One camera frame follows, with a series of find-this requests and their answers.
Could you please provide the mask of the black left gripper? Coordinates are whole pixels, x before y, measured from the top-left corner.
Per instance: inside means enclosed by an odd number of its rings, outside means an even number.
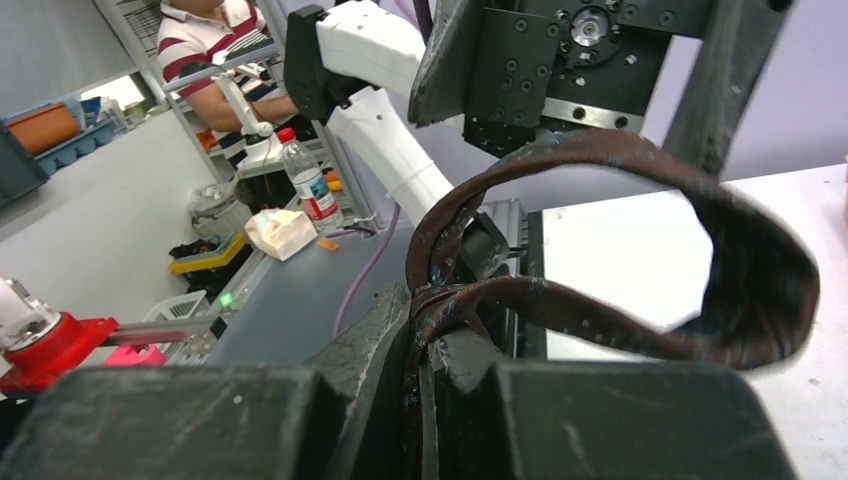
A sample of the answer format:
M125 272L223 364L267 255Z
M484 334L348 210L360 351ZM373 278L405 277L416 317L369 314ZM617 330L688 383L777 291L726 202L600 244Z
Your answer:
M791 1L413 3L426 50L408 120L465 113L463 139L498 158L542 129L639 132L673 37L702 44L663 149L721 174Z

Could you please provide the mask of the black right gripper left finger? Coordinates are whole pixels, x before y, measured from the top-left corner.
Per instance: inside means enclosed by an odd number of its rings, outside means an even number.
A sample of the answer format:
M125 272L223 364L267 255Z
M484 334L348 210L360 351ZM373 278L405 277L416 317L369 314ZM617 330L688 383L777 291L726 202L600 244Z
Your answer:
M35 404L5 479L399 479L408 290L302 366L86 368Z

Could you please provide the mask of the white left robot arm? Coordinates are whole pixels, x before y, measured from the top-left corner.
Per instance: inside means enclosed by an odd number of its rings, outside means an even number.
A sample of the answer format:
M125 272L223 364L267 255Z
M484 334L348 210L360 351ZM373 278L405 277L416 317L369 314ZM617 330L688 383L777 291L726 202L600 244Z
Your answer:
M449 190L412 127L446 123L503 158L551 132L637 133L669 45L701 47L663 148L722 171L788 1L372 1L287 18L284 82L411 222Z

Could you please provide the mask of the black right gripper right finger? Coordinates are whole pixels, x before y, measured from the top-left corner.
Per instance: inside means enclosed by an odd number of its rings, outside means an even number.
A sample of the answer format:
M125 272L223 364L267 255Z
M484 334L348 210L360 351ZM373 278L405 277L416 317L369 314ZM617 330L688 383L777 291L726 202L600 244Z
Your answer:
M462 329L423 365L427 479L792 479L734 371L515 360Z

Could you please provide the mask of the brown floral tie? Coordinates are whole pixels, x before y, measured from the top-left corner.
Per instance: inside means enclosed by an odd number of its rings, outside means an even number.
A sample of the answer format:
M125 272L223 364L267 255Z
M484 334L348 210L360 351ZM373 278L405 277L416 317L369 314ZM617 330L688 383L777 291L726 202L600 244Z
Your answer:
M574 289L534 276L453 284L466 226L487 191L564 165L615 168L679 190L712 243L700 312L660 333ZM820 299L814 258L770 215L719 180L631 132L556 132L506 155L442 197L417 225L405 276L414 331L404 372L407 479L421 475L420 365L429 345L459 324L478 333L479 302L492 299L548 330L661 360L689 360L745 371L783 361L806 343Z

